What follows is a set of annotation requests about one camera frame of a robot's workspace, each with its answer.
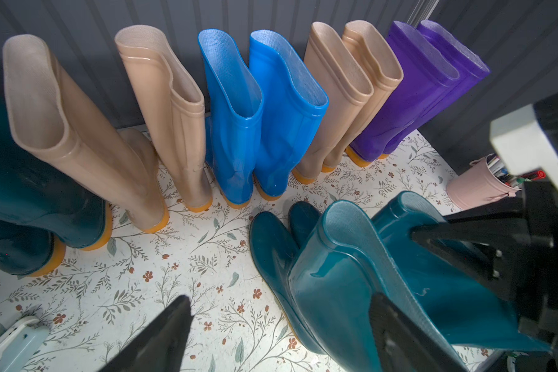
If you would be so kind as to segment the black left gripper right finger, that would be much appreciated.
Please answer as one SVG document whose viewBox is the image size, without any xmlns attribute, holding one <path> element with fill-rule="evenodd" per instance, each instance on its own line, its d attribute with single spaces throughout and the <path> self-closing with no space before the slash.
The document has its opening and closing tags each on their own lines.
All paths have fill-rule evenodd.
<svg viewBox="0 0 558 372">
<path fill-rule="evenodd" d="M 385 294 L 372 295 L 369 319 L 381 370 L 466 370 L 458 357 L 449 355 Z"/>
</svg>

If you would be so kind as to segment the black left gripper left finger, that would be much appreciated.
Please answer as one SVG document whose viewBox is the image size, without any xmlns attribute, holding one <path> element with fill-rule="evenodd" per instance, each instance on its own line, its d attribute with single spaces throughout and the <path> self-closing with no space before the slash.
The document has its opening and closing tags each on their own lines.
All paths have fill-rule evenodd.
<svg viewBox="0 0 558 372">
<path fill-rule="evenodd" d="M 102 370 L 181 370 L 192 320 L 190 298 L 186 295 L 177 297 Z"/>
</svg>

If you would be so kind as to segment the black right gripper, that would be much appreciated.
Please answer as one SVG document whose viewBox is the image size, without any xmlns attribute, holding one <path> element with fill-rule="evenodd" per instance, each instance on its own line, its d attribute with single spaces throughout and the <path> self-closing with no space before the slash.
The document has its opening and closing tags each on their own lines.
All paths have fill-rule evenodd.
<svg viewBox="0 0 558 372">
<path fill-rule="evenodd" d="M 414 227 L 429 252 L 516 305 L 519 331 L 558 350 L 558 190 L 528 183 L 520 198 Z"/>
</svg>

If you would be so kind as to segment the dark green front boot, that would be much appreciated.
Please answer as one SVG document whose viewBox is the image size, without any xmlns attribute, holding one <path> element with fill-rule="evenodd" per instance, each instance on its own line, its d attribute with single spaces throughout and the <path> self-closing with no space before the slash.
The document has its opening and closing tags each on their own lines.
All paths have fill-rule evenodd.
<svg viewBox="0 0 558 372">
<path fill-rule="evenodd" d="M 306 349 L 324 353 L 348 371 L 383 371 L 369 319 L 371 297 L 382 293 L 459 358 L 360 207 L 337 201 L 314 223 L 305 223 L 304 231 L 305 240 L 298 243 L 295 229 L 267 211 L 250 225 L 254 264 Z"/>
<path fill-rule="evenodd" d="M 409 238 L 412 227 L 445 218 L 415 192 L 401 192 L 371 219 L 415 298 L 453 344 L 547 352 L 550 344 L 519 332 L 516 307 Z"/>
</svg>

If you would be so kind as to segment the purple front boot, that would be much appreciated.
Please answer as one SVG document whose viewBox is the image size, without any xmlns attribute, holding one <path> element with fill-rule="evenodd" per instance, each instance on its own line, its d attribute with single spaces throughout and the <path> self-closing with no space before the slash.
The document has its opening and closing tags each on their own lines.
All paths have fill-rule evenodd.
<svg viewBox="0 0 558 372">
<path fill-rule="evenodd" d="M 398 58 L 404 78 L 367 128 L 350 144 L 348 157 L 367 167 L 384 153 L 388 142 L 413 124 L 445 96 L 460 74 L 413 26 L 394 21 L 387 42 Z"/>
<path fill-rule="evenodd" d="M 423 20 L 416 28 L 395 23 L 392 31 L 405 78 L 385 106 L 391 115 L 385 123 L 397 128 L 381 159 L 490 74 L 477 54 L 437 22 Z"/>
</svg>

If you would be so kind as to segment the dark green boot back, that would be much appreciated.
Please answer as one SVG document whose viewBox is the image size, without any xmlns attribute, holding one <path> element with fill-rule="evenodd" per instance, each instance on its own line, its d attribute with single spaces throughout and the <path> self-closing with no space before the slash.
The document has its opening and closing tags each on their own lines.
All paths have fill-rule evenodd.
<svg viewBox="0 0 558 372">
<path fill-rule="evenodd" d="M 45 229 L 86 251 L 105 246 L 113 231 L 108 202 L 14 142 L 1 99 L 0 220 Z"/>
</svg>

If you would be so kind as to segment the beige rain boot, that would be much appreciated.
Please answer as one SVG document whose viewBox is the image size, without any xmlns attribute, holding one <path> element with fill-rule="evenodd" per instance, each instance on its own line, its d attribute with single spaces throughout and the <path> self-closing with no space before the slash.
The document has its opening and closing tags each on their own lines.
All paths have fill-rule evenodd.
<svg viewBox="0 0 558 372">
<path fill-rule="evenodd" d="M 10 37 L 2 64 L 10 132 L 23 150 L 125 209 L 136 228 L 167 226 L 157 152 L 140 131 L 117 131 L 40 37 Z"/>
<path fill-rule="evenodd" d="M 404 77 L 395 53 L 372 23 L 366 20 L 348 22 L 342 42 L 372 83 L 374 93 L 323 161 L 323 173 L 335 170 L 343 153 L 350 152 L 350 144 L 367 128 Z"/>
<path fill-rule="evenodd" d="M 201 89 L 153 26 L 121 29 L 115 43 L 153 145 L 186 208 L 212 204 L 205 172 L 205 99 Z"/>
<path fill-rule="evenodd" d="M 304 63 L 330 101 L 311 145 L 292 170 L 297 181 L 311 184 L 320 175 L 326 157 L 374 94 L 374 87 L 339 34 L 326 23 L 312 24 Z"/>
</svg>

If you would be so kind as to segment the blue rain boot front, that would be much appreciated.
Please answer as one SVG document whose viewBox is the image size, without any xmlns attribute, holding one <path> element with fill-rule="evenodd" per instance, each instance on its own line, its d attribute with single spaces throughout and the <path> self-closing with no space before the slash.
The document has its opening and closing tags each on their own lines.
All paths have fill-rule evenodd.
<svg viewBox="0 0 558 372">
<path fill-rule="evenodd" d="M 229 206 L 242 209 L 254 190 L 264 95 L 229 34 L 204 29 L 198 45 L 210 98 L 206 162 Z"/>
</svg>

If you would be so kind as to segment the blue rain boot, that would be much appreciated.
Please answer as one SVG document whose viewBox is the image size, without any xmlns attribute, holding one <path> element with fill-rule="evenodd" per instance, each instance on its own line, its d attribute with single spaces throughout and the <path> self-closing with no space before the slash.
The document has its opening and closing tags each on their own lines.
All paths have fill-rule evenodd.
<svg viewBox="0 0 558 372">
<path fill-rule="evenodd" d="M 250 34 L 249 68 L 263 92 L 260 150 L 254 176 L 261 196 L 274 201 L 311 145 L 330 105 L 291 44 L 279 33 Z"/>
<path fill-rule="evenodd" d="M 204 29 L 198 45 L 210 98 L 206 162 L 229 206 L 242 209 L 254 190 L 264 95 L 229 34 Z"/>
</svg>

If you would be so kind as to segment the blue rain boot back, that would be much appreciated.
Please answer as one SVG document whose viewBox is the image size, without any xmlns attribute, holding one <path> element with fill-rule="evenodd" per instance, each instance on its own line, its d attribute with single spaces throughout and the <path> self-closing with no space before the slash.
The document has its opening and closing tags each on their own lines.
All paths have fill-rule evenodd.
<svg viewBox="0 0 558 372">
<path fill-rule="evenodd" d="M 261 196 L 274 201 L 311 145 L 330 105 L 291 44 L 279 33 L 250 34 L 249 68 L 263 92 L 260 150 L 254 176 Z"/>
</svg>

